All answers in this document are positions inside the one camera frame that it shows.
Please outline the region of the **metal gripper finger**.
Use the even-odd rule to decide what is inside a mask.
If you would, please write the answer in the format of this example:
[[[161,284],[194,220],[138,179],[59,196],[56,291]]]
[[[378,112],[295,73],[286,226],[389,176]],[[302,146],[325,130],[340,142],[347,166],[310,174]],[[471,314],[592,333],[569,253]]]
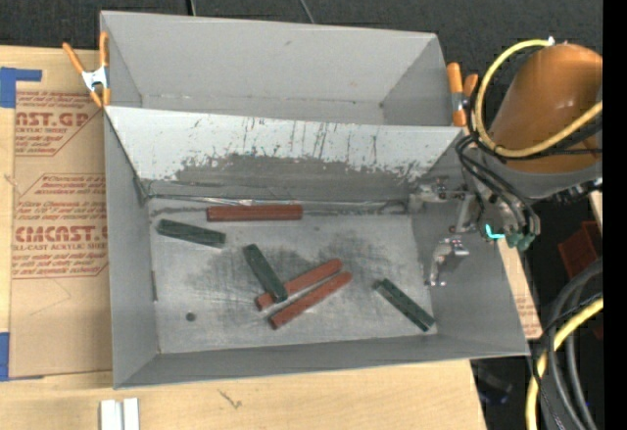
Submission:
[[[409,211],[418,212],[427,204],[446,204],[462,201],[466,197],[464,185],[455,185],[448,178],[435,178],[420,182],[409,195]]]
[[[441,239],[432,251],[424,270],[427,286],[446,286],[461,261],[470,255],[459,237]]]

